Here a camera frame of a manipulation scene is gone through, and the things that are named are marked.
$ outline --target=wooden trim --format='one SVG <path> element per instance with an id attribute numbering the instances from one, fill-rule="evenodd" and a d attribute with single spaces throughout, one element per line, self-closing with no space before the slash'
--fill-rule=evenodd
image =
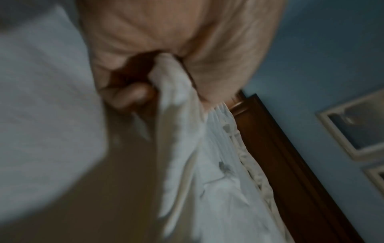
<path id="1" fill-rule="evenodd" d="M 324 231 L 321 237 L 327 242 L 363 242 L 257 95 L 240 102 L 231 112 L 247 149 L 259 162 L 274 189 L 280 214 L 296 243 L 320 242 L 319 235 L 311 236 L 305 232 L 305 229 L 316 227 Z M 257 144 L 264 146 L 264 151 L 255 147 Z M 286 190 L 292 191 L 297 203 L 292 202 Z"/>

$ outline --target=wall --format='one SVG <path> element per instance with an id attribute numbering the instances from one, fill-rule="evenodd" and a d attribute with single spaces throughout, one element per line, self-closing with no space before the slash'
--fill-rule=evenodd
<path id="1" fill-rule="evenodd" d="M 384 87 L 384 1 L 324 0 L 280 29 L 257 93 L 366 243 L 384 241 L 384 197 L 315 116 Z"/>

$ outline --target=brown wooden headboard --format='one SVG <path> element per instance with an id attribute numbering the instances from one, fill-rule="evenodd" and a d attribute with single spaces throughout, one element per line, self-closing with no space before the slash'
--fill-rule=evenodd
<path id="1" fill-rule="evenodd" d="M 233 103 L 244 144 L 267 175 L 295 242 L 363 242 L 257 95 L 239 93 Z"/>

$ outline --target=bedding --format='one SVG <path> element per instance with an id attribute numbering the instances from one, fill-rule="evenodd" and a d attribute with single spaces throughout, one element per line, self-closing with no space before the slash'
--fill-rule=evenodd
<path id="1" fill-rule="evenodd" d="M 195 176 L 186 183 L 181 210 L 164 223 L 174 210 L 169 205 L 178 199 L 175 184 L 168 190 L 167 180 L 153 166 L 161 159 L 149 142 L 150 122 L 103 107 L 93 88 L 86 47 L 65 12 L 56 7 L 0 36 L 1 239 L 24 242 L 43 235 L 55 242 L 119 242 L 132 229 L 149 228 L 161 231 L 165 241 L 171 232 L 173 239 L 188 235 L 201 242 L 284 241 L 271 191 L 258 191 L 252 184 L 245 168 L 256 180 L 262 173 L 252 170 L 244 154 L 239 159 L 241 143 L 224 106 L 209 114 L 206 133 L 196 136 L 196 143 L 183 145 L 189 155 L 200 150 Z M 159 179 L 170 195 L 158 195 Z M 145 200 L 138 205 L 132 195 Z M 145 209 L 153 207 L 157 196 L 164 202 L 156 214 L 160 226 L 146 225 L 141 220 L 152 216 Z"/>

